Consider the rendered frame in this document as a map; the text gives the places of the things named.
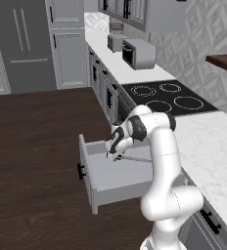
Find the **grey tall cupboards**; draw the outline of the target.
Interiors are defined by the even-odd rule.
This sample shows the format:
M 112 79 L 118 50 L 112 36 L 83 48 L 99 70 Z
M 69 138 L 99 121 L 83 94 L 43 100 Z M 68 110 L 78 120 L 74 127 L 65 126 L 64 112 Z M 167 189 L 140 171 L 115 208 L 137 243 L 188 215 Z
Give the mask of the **grey tall cupboards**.
M 45 0 L 57 89 L 87 86 L 83 0 Z

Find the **grey wall cupboards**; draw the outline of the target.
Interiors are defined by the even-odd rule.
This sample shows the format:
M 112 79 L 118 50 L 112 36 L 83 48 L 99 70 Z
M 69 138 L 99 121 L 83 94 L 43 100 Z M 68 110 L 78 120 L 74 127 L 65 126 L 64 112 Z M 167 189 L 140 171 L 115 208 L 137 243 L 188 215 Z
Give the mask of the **grey wall cupboards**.
M 99 0 L 99 10 L 144 32 L 180 31 L 188 0 Z

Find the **grey fridge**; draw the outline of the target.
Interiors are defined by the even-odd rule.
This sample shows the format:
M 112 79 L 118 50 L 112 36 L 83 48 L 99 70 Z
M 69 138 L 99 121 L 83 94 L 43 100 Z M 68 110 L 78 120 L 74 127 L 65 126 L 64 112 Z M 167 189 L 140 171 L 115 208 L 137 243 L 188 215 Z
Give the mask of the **grey fridge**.
M 0 0 L 0 51 L 12 94 L 57 89 L 45 0 Z

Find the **black hob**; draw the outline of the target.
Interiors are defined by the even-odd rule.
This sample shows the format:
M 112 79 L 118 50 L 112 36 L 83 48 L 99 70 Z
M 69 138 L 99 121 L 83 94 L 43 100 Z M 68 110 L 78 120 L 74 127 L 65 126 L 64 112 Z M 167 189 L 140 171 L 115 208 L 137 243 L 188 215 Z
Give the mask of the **black hob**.
M 121 87 L 136 105 L 147 105 L 152 111 L 169 112 L 173 116 L 217 111 L 216 107 L 178 80 L 133 83 Z

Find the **grey drawer front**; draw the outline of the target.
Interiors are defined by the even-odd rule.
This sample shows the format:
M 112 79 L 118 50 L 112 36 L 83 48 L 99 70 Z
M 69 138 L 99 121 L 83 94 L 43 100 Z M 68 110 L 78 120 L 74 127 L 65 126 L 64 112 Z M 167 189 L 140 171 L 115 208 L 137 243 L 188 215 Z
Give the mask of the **grey drawer front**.
M 214 234 L 204 220 L 201 210 L 211 212 L 215 225 L 221 225 L 219 234 Z M 183 225 L 179 238 L 187 250 L 227 250 L 227 204 L 216 198 L 204 198 L 204 206 Z

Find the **grey knife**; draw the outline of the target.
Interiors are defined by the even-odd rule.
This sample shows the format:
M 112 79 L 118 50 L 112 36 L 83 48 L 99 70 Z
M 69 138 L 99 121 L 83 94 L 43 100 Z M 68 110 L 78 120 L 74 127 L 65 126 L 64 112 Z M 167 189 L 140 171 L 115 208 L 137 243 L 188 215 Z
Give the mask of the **grey knife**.
M 125 160 L 134 160 L 134 161 L 141 161 L 141 162 L 149 162 L 152 163 L 151 159 L 140 158 L 140 157 L 133 157 L 133 156 L 126 156 L 126 155 L 119 155 L 118 159 L 125 159 Z

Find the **grey open drawer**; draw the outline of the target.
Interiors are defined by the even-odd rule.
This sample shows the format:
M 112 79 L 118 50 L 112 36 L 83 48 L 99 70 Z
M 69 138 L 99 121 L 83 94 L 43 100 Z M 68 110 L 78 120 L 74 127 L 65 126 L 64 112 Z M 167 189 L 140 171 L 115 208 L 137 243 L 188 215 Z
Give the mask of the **grey open drawer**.
M 98 207 L 122 200 L 141 197 L 148 191 L 151 182 L 152 163 L 120 159 L 110 161 L 106 157 L 104 141 L 86 143 L 83 135 L 78 137 L 80 164 L 86 173 L 86 185 L 92 213 L 98 214 Z M 126 156 L 151 159 L 149 144 L 136 142 Z

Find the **grey base cupboards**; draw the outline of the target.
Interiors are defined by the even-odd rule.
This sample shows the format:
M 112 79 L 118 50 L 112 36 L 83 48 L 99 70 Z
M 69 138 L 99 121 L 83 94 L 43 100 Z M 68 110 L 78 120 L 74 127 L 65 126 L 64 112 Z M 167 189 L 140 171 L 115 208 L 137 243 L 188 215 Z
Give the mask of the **grey base cupboards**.
M 118 119 L 118 84 L 95 51 L 88 47 L 89 79 L 96 97 L 111 124 Z

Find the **dark oven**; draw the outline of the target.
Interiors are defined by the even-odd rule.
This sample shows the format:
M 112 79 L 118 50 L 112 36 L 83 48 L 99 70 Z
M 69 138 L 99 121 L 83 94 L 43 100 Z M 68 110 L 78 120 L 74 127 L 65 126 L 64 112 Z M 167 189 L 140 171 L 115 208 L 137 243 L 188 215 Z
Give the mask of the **dark oven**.
M 118 121 L 123 122 L 129 113 L 136 106 L 134 101 L 128 95 L 128 93 L 124 90 L 123 87 L 118 87 Z

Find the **grey toaster oven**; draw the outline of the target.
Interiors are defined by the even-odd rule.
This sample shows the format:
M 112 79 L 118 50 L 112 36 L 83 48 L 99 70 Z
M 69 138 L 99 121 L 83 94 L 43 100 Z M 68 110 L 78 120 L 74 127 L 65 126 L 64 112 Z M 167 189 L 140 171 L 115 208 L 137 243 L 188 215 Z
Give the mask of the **grey toaster oven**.
M 124 39 L 122 59 L 134 70 L 152 69 L 156 64 L 156 47 L 142 39 Z

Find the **grey toaster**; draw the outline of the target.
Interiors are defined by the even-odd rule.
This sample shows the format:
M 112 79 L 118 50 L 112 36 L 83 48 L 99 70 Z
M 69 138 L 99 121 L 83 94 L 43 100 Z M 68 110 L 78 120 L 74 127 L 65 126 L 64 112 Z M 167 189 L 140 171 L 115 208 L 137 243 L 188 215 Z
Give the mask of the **grey toaster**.
M 121 52 L 122 42 L 126 39 L 126 36 L 123 34 L 112 34 L 108 35 L 108 48 L 113 52 Z

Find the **brown basket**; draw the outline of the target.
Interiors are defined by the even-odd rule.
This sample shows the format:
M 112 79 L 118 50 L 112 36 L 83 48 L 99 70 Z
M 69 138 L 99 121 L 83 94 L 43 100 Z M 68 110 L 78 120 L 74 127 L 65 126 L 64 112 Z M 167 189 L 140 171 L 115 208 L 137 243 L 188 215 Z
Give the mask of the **brown basket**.
M 124 29 L 123 23 L 114 22 L 110 24 L 110 33 L 112 34 L 122 34 Z

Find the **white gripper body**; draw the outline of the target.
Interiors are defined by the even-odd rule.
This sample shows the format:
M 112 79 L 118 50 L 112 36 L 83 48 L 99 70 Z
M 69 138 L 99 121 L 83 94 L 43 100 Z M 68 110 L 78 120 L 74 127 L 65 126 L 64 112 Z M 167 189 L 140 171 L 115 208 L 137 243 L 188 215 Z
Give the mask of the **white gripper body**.
M 118 151 L 116 153 L 107 152 L 107 154 L 106 154 L 106 157 L 110 161 L 117 161 L 119 158 L 121 158 L 121 156 L 122 156 L 122 152 L 121 151 Z

